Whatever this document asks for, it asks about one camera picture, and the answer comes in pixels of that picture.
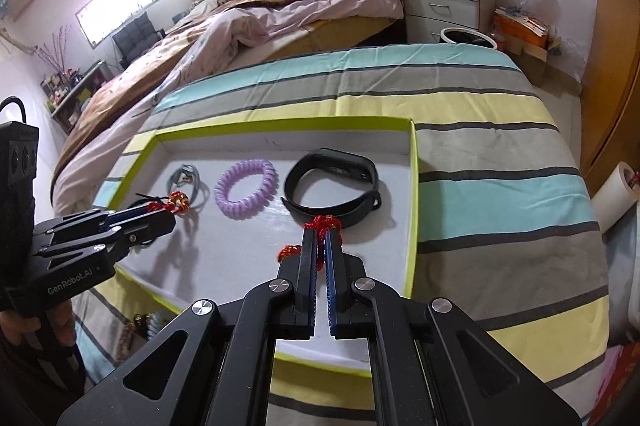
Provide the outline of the black fitness band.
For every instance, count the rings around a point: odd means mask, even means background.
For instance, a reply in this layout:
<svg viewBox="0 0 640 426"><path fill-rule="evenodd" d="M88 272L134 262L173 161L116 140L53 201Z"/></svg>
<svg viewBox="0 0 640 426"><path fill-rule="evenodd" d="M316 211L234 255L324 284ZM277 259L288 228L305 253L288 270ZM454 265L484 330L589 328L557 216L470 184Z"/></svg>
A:
<svg viewBox="0 0 640 426"><path fill-rule="evenodd" d="M316 149L288 172L281 201L299 222L332 216L350 228L382 206L378 170L365 156Z"/></svg>

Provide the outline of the white paper roll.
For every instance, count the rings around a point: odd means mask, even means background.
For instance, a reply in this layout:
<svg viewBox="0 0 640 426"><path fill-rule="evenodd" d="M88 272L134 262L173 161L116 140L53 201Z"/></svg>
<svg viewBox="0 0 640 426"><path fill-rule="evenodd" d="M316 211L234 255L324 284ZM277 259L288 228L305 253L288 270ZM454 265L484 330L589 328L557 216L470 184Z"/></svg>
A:
<svg viewBox="0 0 640 426"><path fill-rule="evenodd" d="M610 230L639 201L639 173L620 162L591 199L602 234Z"/></svg>

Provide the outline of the wooden wardrobe right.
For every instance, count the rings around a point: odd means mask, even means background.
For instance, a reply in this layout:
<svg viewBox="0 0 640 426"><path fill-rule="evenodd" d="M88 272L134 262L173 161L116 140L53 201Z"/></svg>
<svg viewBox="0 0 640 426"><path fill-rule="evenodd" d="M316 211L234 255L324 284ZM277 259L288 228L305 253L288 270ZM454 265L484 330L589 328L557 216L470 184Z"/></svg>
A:
<svg viewBox="0 0 640 426"><path fill-rule="evenodd" d="M597 0L580 100L580 171L595 194L618 163L639 167L639 0Z"/></svg>

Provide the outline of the striped bedspread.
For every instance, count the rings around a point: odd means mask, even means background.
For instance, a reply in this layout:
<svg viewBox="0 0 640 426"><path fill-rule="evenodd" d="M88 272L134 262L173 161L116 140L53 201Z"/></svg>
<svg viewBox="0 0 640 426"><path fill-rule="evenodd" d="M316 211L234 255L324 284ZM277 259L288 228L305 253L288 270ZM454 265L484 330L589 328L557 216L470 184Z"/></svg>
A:
<svg viewBox="0 0 640 426"><path fill-rule="evenodd" d="M600 229L558 125L502 53L354 49L203 78L152 109L105 181L163 129L328 116L413 123L418 234L409 297L454 302L588 420L608 342ZM92 382L142 346L136 316L178 313L119 269L77 297L74 310Z"/></svg>

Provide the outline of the red knotted bracelet gold beads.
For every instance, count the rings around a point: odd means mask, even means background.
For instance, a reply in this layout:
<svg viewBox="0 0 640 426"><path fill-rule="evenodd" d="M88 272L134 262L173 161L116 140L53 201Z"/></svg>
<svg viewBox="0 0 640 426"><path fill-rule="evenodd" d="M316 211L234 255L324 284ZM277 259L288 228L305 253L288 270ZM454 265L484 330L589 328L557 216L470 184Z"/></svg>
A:
<svg viewBox="0 0 640 426"><path fill-rule="evenodd" d="M191 201L184 192L172 191L166 196L150 198L148 204L146 204L146 210L148 212L164 210L175 216L182 216L190 212Z"/></svg>

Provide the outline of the lime green tray box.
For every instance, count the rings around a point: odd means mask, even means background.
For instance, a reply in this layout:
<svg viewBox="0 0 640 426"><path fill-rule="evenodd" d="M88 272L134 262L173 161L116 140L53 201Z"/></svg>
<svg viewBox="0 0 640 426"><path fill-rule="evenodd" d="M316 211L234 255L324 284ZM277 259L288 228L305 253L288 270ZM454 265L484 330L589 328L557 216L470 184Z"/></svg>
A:
<svg viewBox="0 0 640 426"><path fill-rule="evenodd" d="M139 194L161 196L179 167L192 165L201 185L192 212L175 229L119 261L118 268L167 309L208 298L239 299L278 270L280 249L296 244L302 223L278 198L244 219L221 212L214 198L222 174L240 160L270 160L280 178L307 153L330 148L367 157L378 170L382 205L343 232L345 252L368 276L409 296L418 234L418 151L410 120L381 116L311 117L163 129L122 157L96 199L121 209Z"/></svg>

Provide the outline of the stack of orange books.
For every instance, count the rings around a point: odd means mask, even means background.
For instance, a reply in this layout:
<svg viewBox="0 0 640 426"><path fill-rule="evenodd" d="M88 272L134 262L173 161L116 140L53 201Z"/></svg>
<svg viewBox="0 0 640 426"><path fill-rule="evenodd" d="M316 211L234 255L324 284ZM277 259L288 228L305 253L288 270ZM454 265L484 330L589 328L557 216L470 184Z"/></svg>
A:
<svg viewBox="0 0 640 426"><path fill-rule="evenodd" d="M547 48L548 26L533 16L518 9L498 7L494 13L494 21L503 35L518 38L535 47Z"/></svg>

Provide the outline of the white waste bin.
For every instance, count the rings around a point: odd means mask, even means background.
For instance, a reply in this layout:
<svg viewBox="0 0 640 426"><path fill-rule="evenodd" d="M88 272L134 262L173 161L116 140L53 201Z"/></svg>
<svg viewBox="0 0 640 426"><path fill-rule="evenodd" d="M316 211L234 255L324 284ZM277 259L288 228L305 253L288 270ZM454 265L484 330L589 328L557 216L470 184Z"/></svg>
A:
<svg viewBox="0 0 640 426"><path fill-rule="evenodd" d="M450 26L442 28L439 32L439 41L451 45L465 44L491 50L498 49L495 39L469 27Z"/></svg>

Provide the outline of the cluttered side desk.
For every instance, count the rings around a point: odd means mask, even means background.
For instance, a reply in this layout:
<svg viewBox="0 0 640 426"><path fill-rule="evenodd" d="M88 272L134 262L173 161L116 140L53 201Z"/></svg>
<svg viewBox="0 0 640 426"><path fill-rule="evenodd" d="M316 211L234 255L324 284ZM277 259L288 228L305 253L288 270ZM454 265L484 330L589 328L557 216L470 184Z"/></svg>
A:
<svg viewBox="0 0 640 426"><path fill-rule="evenodd" d="M92 96L113 78L112 70L102 60L96 61L84 72L71 70L68 75L45 77L40 82L40 88L47 97L46 107L52 120L69 134Z"/></svg>

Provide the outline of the pink brown duvet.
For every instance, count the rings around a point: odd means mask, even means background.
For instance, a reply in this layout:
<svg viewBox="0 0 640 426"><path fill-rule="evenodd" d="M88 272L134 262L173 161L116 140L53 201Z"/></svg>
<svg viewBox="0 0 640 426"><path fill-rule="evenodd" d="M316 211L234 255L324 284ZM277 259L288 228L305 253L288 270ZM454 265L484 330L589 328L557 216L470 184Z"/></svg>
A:
<svg viewBox="0 0 640 426"><path fill-rule="evenodd" d="M398 20L401 0L230 0L172 30L91 98L68 136L51 182L55 215L90 206L122 150L164 97L222 73L255 48L318 21Z"/></svg>

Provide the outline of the black office chair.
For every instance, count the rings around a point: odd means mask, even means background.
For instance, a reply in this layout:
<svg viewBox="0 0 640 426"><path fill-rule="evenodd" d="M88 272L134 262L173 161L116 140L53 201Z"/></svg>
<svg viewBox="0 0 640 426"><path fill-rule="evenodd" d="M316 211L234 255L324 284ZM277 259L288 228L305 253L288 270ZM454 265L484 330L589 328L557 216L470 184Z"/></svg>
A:
<svg viewBox="0 0 640 426"><path fill-rule="evenodd" d="M162 28L157 30L148 14L143 11L140 16L125 24L112 37L120 55L120 67L126 70L132 62L148 52L165 35L165 31Z"/></svg>

